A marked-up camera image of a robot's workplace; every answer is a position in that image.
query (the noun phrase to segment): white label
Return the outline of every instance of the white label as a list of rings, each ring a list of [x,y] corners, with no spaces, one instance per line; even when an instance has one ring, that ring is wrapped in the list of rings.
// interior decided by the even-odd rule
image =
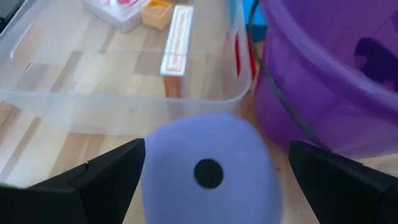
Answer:
[[[189,38],[192,24],[193,7],[179,6],[174,9],[170,25],[169,38],[167,39],[163,56],[161,75],[182,76],[185,73]]]

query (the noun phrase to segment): clear plastic bin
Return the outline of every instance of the clear plastic bin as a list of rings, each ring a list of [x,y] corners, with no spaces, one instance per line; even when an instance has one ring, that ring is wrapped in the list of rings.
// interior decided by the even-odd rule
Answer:
[[[6,30],[0,97],[73,133],[145,136],[182,117],[234,113],[251,83],[242,2],[184,4],[193,6],[193,19],[180,98],[166,97],[160,75],[164,55],[173,54],[165,51],[170,26],[140,24],[123,34],[82,0],[36,0]]]

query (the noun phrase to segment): black plastic part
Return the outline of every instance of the black plastic part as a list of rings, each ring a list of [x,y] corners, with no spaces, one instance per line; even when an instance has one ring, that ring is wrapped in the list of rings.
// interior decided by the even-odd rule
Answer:
[[[195,166],[194,176],[201,187],[215,189],[222,183],[224,172],[217,161],[202,159]]]
[[[0,33],[6,28],[24,2],[25,0],[0,1]]]
[[[398,223],[397,178],[300,141],[289,161],[321,224]]]
[[[0,187],[0,223],[122,223],[144,159],[136,139],[28,189]]]

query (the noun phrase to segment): orange and white box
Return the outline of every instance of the orange and white box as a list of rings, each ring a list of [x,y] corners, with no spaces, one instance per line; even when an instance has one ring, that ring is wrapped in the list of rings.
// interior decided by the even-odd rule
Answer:
[[[149,0],[84,0],[86,10],[128,33],[141,24],[141,10]]]
[[[176,5],[167,39],[160,74],[164,77],[166,97],[181,98],[190,43],[193,7]]]

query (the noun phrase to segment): orange container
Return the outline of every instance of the orange container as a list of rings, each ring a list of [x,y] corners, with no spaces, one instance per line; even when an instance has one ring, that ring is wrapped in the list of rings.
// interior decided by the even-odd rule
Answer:
[[[150,1],[141,12],[144,24],[164,29],[173,16],[173,5],[164,1]]]

